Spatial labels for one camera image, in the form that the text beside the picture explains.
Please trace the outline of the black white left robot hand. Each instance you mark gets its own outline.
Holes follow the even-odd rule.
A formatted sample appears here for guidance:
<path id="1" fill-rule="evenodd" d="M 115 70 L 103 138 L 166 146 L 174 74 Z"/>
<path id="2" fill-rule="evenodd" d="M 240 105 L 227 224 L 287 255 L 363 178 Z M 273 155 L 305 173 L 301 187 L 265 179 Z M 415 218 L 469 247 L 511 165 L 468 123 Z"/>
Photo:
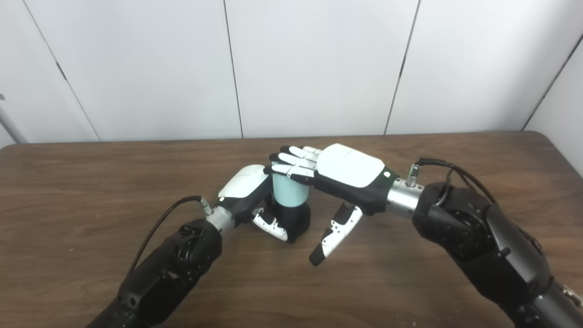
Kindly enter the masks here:
<path id="1" fill-rule="evenodd" d="M 264 169 L 264 165 L 252 164 L 239 170 L 219 191 L 215 208 L 227 212 L 233 228 L 253 223 L 281 241 L 290 241 L 275 215 L 272 178 Z"/>

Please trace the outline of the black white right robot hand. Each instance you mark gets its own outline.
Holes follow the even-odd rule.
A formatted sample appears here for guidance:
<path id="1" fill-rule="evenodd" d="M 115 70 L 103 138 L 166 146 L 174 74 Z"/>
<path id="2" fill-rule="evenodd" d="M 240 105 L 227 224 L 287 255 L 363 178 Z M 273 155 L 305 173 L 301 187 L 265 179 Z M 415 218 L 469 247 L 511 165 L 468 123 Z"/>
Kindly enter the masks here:
<path id="1" fill-rule="evenodd" d="M 342 200 L 309 256 L 315 267 L 332 254 L 363 216 L 385 212 L 389 191 L 397 179 L 379 158 L 339 143 L 324 149 L 284 146 L 269 159 L 265 174 L 285 176 Z"/>

